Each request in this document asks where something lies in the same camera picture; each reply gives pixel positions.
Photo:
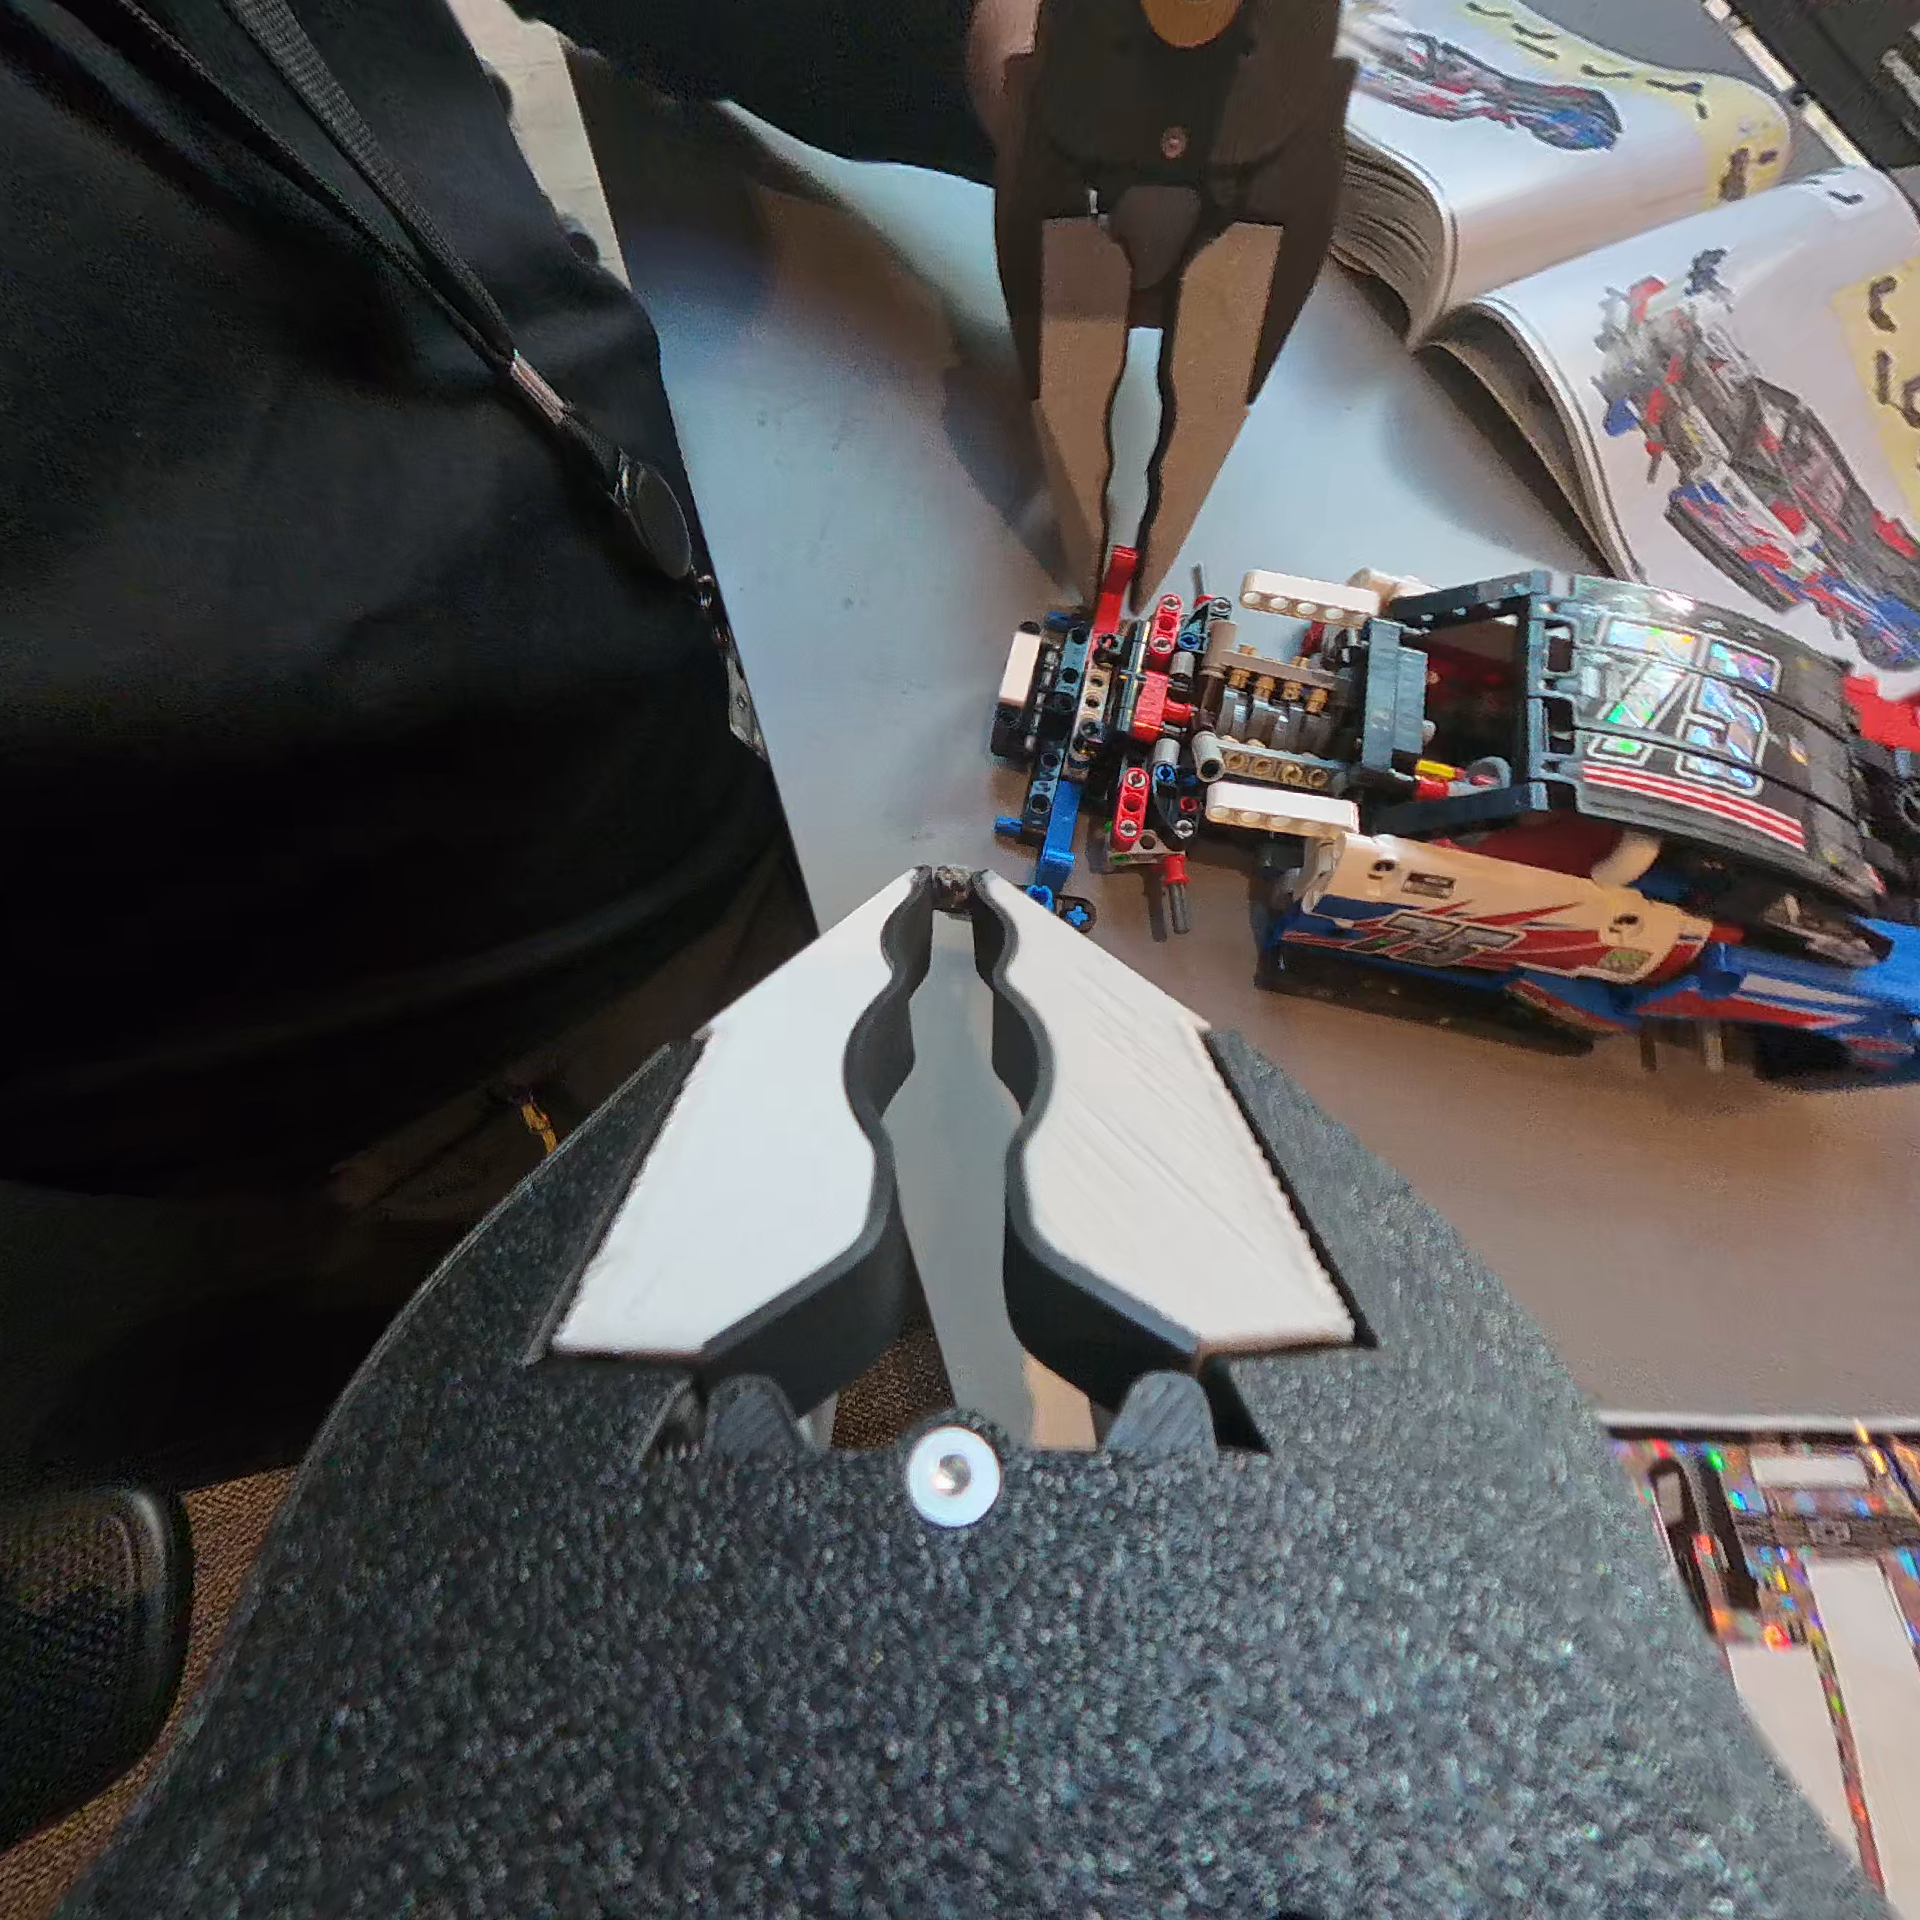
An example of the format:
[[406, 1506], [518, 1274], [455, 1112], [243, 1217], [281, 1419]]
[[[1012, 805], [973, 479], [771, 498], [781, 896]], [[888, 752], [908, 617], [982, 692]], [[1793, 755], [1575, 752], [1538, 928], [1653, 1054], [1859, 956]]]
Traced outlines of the open building instruction book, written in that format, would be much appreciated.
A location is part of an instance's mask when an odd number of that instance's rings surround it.
[[1334, 252], [1471, 372], [1609, 569], [1918, 675], [1915, 190], [1818, 164], [1651, 5], [1347, 5]]

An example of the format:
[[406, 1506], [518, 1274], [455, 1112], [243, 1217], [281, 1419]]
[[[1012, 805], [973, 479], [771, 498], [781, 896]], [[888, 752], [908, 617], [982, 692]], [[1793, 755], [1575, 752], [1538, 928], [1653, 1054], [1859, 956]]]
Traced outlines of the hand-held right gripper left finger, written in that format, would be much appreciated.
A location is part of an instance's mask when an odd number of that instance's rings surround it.
[[770, 1379], [808, 1416], [893, 1346], [918, 1277], [886, 1112], [932, 923], [911, 869], [706, 1024], [555, 1356]]

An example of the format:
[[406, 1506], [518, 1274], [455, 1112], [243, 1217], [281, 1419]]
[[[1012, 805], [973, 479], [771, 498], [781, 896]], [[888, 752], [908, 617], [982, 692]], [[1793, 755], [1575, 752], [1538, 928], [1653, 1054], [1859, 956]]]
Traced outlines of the person's black clothing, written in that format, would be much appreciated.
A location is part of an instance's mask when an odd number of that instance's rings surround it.
[[812, 932], [692, 579], [225, 5], [4, 5], [4, 1488], [225, 1476]]

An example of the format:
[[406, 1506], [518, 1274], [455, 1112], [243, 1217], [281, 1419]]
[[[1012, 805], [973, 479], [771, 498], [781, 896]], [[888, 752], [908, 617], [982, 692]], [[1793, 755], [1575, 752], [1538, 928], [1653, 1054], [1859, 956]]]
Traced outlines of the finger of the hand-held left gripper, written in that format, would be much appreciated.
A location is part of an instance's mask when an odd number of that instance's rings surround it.
[[1135, 324], [1156, 341], [1156, 434], [1144, 466], [1139, 519], [1139, 611], [1201, 516], [1252, 406], [1256, 363], [1282, 228], [1130, 224]]
[[1132, 263], [1098, 217], [1039, 228], [1033, 428], [1065, 575], [1097, 596], [1109, 548], [1110, 406], [1130, 344]]

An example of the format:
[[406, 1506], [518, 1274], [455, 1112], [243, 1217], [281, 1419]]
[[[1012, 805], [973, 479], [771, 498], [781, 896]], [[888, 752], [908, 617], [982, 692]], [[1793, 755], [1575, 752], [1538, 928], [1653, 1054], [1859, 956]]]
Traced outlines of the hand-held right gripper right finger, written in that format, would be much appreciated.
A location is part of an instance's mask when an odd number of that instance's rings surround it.
[[993, 1067], [1020, 1120], [1002, 1295], [1028, 1351], [1118, 1416], [1195, 1385], [1258, 1453], [1231, 1361], [1348, 1349], [1356, 1315], [1214, 1054], [1214, 1027], [1005, 878], [969, 901]]

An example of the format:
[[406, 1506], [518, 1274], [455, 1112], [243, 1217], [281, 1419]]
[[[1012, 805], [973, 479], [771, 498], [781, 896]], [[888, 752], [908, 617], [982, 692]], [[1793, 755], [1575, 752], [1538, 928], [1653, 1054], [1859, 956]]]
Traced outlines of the toy brick race car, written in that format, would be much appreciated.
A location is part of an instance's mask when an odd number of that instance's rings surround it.
[[1186, 932], [1205, 833], [1255, 854], [1262, 980], [1584, 1054], [1733, 1044], [1798, 1090], [1915, 1085], [1915, 698], [1671, 591], [1252, 569], [1010, 638], [997, 834], [1090, 931], [1075, 855]]

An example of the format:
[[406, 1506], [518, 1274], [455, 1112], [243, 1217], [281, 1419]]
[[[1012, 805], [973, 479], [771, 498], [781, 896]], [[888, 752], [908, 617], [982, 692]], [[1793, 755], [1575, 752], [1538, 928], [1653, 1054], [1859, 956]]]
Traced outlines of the holographic sticker sheet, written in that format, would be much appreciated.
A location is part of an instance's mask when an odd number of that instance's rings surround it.
[[1608, 1428], [1764, 1744], [1915, 1916], [1915, 1419]]

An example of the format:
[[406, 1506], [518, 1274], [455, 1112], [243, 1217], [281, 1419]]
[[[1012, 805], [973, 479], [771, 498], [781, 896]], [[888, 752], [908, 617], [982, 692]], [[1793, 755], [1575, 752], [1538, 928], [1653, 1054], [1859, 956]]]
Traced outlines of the grey desk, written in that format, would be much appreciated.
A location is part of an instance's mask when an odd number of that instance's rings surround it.
[[[814, 917], [918, 864], [1025, 864], [986, 755], [1053, 532], [986, 189], [820, 154], [573, 70]], [[1449, 587], [1584, 553], [1469, 381], [1330, 271], [1184, 563]], [[1234, 848], [1193, 931], [1090, 877], [1097, 939], [1397, 1168], [1612, 1411], [1915, 1416], [1915, 1090], [1800, 1095], [1679, 1046], [1554, 1059], [1270, 992]]]

